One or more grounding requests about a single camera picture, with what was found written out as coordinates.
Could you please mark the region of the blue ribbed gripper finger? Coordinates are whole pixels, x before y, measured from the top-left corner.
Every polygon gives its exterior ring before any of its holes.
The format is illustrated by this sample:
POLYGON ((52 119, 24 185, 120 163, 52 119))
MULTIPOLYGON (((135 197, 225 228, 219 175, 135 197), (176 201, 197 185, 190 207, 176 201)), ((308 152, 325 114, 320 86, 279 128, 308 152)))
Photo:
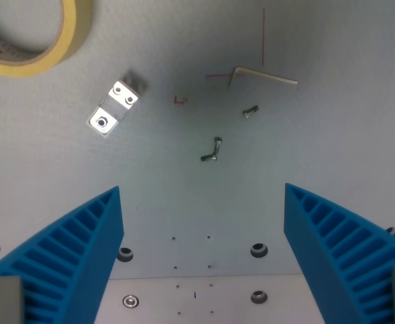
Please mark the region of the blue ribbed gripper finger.
POLYGON ((94 323, 123 237, 113 187, 0 259, 0 277, 22 281, 24 322, 94 323))
POLYGON ((394 323, 395 236, 292 184, 284 234, 325 323, 394 323))

